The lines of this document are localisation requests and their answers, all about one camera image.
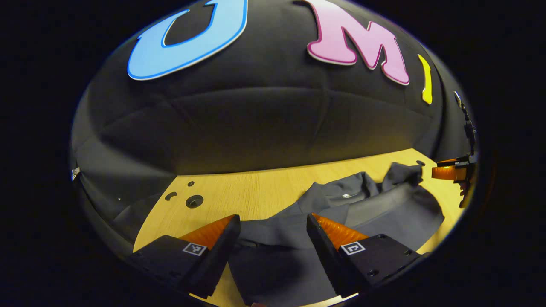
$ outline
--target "metal clip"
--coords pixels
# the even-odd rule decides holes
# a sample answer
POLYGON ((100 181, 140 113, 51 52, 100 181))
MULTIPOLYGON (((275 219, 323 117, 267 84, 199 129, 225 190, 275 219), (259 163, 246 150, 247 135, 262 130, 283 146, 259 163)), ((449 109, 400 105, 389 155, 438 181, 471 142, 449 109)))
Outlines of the metal clip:
POLYGON ((76 167, 75 169, 72 170, 72 181, 74 181, 74 179, 76 179, 76 176, 81 173, 81 169, 79 167, 76 167))

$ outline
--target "gray cloth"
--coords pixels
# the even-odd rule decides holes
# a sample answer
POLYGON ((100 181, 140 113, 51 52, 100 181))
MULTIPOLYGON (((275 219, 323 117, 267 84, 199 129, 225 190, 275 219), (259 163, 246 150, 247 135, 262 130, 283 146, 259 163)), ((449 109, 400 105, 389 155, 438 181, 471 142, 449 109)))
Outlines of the gray cloth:
POLYGON ((420 165, 393 163, 383 182, 366 173, 321 185, 266 220, 242 221, 229 267, 245 304, 299 306, 335 297, 306 231, 316 213, 361 233, 384 233, 419 249, 443 222, 434 196, 419 186, 420 165))

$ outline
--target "crumpled fabric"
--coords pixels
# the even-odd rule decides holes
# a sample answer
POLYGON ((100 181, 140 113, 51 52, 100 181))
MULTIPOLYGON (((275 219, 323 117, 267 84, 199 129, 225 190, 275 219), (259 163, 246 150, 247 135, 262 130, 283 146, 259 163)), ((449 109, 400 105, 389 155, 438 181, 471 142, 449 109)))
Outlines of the crumpled fabric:
POLYGON ((365 172, 324 185, 315 182, 269 219, 241 221, 229 267, 245 304, 301 306, 337 296, 307 235, 312 212, 419 249, 444 220, 434 196, 419 186, 421 175, 421 165, 392 163, 380 184, 365 172))

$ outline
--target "screw hole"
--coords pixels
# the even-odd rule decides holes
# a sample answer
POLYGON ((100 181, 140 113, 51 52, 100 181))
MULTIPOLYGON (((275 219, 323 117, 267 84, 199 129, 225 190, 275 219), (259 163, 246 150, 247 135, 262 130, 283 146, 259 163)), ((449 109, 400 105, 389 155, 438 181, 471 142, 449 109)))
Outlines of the screw hole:
POLYGON ((186 206, 188 208, 197 208, 201 206, 201 204, 203 204, 203 196, 201 195, 194 195, 186 200, 186 206))
POLYGON ((371 270, 371 271, 368 272, 368 276, 375 276, 377 274, 379 274, 378 270, 371 270))

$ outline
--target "blue letter u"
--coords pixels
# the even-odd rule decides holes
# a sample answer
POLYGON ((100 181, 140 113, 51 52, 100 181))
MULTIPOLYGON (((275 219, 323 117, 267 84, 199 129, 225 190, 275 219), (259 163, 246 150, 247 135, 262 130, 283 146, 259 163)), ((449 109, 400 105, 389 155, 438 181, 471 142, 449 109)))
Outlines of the blue letter u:
POLYGON ((135 80, 150 80, 198 63, 227 47, 246 26, 248 0, 212 0, 210 24, 203 33, 176 45, 165 46, 165 36, 184 10, 161 21, 138 37, 127 73, 135 80))

